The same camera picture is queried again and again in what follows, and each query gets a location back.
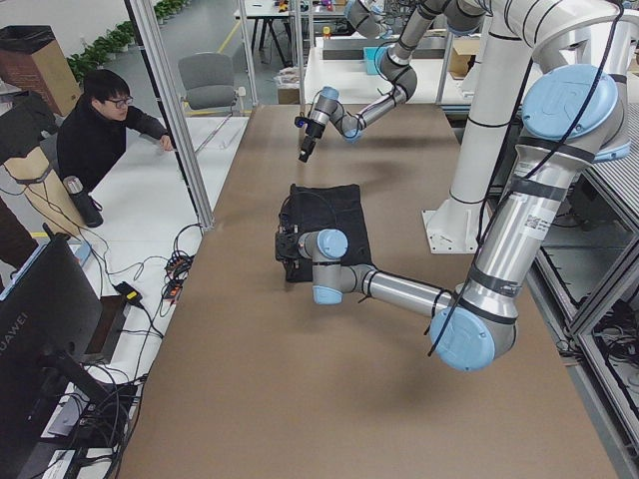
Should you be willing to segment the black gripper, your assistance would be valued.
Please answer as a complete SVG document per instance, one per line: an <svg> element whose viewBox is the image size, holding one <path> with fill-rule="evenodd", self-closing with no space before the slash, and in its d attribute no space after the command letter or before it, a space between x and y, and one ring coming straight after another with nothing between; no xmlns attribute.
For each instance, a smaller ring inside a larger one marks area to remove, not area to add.
<svg viewBox="0 0 639 479"><path fill-rule="evenodd" d="M323 135L323 124L315 121L307 121L305 137L300 147L299 160L306 163L314 151L316 142Z"/></svg>
<svg viewBox="0 0 639 479"><path fill-rule="evenodd" d="M291 269L301 255L298 247L299 235L296 233L275 234L275 258L285 269Z"/></svg>

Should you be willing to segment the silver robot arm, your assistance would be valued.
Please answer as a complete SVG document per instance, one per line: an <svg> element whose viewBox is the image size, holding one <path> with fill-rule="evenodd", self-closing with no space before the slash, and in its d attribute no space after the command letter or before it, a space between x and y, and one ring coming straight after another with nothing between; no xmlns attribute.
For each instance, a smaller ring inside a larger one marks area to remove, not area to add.
<svg viewBox="0 0 639 479"><path fill-rule="evenodd" d="M432 352L452 368L482 369L516 340L516 298L574 177L628 155L627 110L626 77L600 67L562 66L532 84L500 202L491 217L466 218L454 233L472 254L466 279L454 290L363 262L344 264L351 240L339 228L303 228L282 219L276 257L309 262L318 304L338 304L346 293L359 292L427 314Z"/></svg>
<svg viewBox="0 0 639 479"><path fill-rule="evenodd" d="M316 93L310 111L294 120L296 127L305 130L299 160L305 163L310 158L328 124L333 125L347 142L354 143L368 126L414 95L417 76L410 66L412 54L437 16L445 17L449 31L465 36L478 29L485 13L486 9L477 1L418 1L398 38L389 46L379 46L375 52L375 71L389 83L389 90L352 114L339 101L336 88L322 87Z"/></svg>

